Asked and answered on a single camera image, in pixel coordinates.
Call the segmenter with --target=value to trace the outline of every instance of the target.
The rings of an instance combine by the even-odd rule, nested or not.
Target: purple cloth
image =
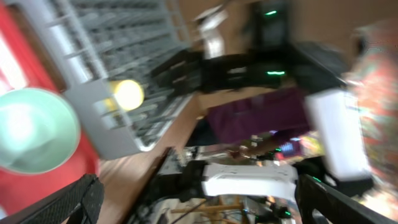
[[[283,144],[310,130],[303,101],[298,88],[284,88],[210,108],[207,119],[225,144],[268,131],[278,131],[273,137]]]

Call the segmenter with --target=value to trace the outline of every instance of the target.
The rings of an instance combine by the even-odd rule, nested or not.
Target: yellow object
[[[144,90],[134,80],[111,81],[109,83],[119,106],[126,110],[134,110],[144,102]]]

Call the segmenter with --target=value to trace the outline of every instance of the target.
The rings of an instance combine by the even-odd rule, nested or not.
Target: bowl
[[[75,152],[80,124],[73,108],[46,90],[0,96],[0,166],[21,174],[57,168]]]

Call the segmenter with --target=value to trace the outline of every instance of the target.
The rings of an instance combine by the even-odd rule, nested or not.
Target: green light
[[[275,14],[275,13],[276,13],[276,11],[267,12],[267,13],[266,13],[266,16],[270,16],[270,15],[273,15],[273,14]]]
[[[268,75],[285,75],[285,72],[277,72],[277,71],[273,71],[273,72],[267,72]]]
[[[314,178],[316,181],[318,181],[318,182],[321,182],[321,180],[320,179],[318,179],[318,178],[316,178],[316,177],[312,177],[312,178]]]

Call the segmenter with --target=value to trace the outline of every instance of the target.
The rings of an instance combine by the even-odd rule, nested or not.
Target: green bowl
[[[0,166],[40,174],[66,162],[80,140],[73,108],[49,91],[25,88],[0,96]]]

